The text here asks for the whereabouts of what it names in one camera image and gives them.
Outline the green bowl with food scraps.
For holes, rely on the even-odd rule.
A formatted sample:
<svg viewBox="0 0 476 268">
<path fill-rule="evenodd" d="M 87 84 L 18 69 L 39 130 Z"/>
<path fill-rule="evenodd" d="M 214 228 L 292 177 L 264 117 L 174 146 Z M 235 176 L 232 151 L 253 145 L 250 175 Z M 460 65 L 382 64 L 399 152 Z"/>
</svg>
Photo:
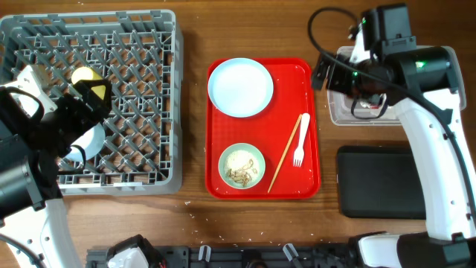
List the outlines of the green bowl with food scraps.
<svg viewBox="0 0 476 268">
<path fill-rule="evenodd" d="M 254 145 L 236 143 L 222 152 L 217 168 L 226 185 L 237 190 L 248 190 L 257 186 L 263 179 L 266 161 Z"/>
</svg>

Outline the light blue bowl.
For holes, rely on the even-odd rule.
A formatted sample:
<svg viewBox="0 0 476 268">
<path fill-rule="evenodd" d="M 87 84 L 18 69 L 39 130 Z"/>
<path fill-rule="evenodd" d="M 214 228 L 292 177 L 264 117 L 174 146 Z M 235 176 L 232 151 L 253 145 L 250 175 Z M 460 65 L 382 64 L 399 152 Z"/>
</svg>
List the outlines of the light blue bowl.
<svg viewBox="0 0 476 268">
<path fill-rule="evenodd" d="M 105 139 L 106 134 L 102 124 L 97 124 L 70 146 L 71 152 L 65 158 L 70 161 L 81 162 L 83 157 L 80 150 L 76 147 L 79 146 L 84 150 L 86 160 L 89 160 L 102 150 Z"/>
</svg>

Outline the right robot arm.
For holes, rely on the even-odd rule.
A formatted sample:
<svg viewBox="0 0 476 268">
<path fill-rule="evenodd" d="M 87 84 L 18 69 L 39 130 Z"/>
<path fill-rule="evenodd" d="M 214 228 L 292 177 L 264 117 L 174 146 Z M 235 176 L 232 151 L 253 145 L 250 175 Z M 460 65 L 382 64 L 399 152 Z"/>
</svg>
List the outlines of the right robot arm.
<svg viewBox="0 0 476 268">
<path fill-rule="evenodd" d="M 364 267 L 473 267 L 475 167 L 460 123 L 452 48 L 420 47 L 344 59 L 322 51 L 312 78 L 352 97 L 385 94 L 403 126 L 425 200 L 426 230 L 356 239 Z"/>
</svg>

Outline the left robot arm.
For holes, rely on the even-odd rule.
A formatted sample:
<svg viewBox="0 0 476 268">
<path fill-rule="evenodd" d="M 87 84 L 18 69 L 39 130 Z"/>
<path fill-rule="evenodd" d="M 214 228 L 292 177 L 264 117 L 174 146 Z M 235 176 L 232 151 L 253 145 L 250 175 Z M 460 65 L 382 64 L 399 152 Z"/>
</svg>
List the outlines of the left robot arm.
<svg viewBox="0 0 476 268">
<path fill-rule="evenodd" d="M 1 241 L 21 267 L 82 265 L 57 184 L 57 158 L 110 113 L 112 85 L 79 80 L 73 87 L 80 99 L 65 94 L 55 111 L 40 105 L 32 116 L 13 99 L 22 90 L 1 87 Z"/>
</svg>

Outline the yellow plastic cup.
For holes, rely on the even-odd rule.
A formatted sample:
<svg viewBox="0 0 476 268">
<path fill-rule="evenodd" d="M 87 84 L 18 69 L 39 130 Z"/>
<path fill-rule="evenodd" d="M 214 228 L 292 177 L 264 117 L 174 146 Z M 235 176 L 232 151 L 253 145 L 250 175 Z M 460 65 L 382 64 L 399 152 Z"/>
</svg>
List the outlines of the yellow plastic cup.
<svg viewBox="0 0 476 268">
<path fill-rule="evenodd" d="M 90 67 L 79 67 L 71 75 L 71 83 L 73 87 L 81 94 L 84 92 L 93 92 L 96 96 L 99 97 L 102 101 L 105 99 L 106 87 L 104 85 L 99 86 L 80 86 L 80 81 L 96 81 L 102 80 L 103 78 L 92 68 Z"/>
</svg>

